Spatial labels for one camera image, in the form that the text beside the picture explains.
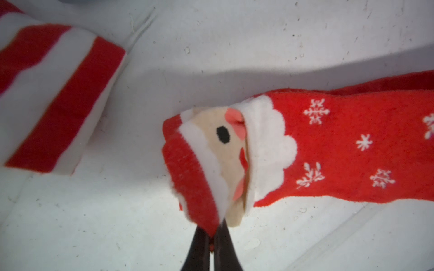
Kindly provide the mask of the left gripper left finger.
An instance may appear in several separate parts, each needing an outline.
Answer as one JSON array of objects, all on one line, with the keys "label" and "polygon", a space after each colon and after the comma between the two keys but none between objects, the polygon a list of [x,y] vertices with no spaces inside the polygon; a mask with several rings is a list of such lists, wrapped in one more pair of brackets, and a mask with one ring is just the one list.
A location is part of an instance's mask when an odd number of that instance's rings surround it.
[{"label": "left gripper left finger", "polygon": [[196,227],[192,243],[181,271],[210,270],[210,237],[200,227]]}]

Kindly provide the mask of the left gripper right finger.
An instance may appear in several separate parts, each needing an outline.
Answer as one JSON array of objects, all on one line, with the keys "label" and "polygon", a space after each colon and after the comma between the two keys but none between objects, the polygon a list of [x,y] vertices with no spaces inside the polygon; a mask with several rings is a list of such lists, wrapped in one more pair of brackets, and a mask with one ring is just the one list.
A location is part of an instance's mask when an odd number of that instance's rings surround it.
[{"label": "left gripper right finger", "polygon": [[214,238],[214,270],[243,271],[237,258],[226,220],[219,226]]}]

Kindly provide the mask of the red snowflake santa sock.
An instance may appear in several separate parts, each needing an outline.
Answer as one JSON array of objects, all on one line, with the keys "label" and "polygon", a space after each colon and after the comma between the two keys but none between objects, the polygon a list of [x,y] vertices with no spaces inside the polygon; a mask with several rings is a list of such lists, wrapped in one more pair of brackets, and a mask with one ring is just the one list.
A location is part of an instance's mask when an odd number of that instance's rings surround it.
[{"label": "red snowflake santa sock", "polygon": [[286,197],[434,198],[432,71],[195,107],[162,131],[180,209],[210,236]]}]

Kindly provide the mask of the red white striped sock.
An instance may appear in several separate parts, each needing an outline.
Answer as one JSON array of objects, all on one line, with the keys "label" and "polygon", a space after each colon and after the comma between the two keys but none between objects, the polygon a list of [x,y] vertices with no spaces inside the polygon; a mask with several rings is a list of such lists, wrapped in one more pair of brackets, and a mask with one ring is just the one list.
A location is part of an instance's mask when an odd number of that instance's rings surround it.
[{"label": "red white striped sock", "polygon": [[1,2],[1,166],[72,174],[126,59],[79,27]]}]

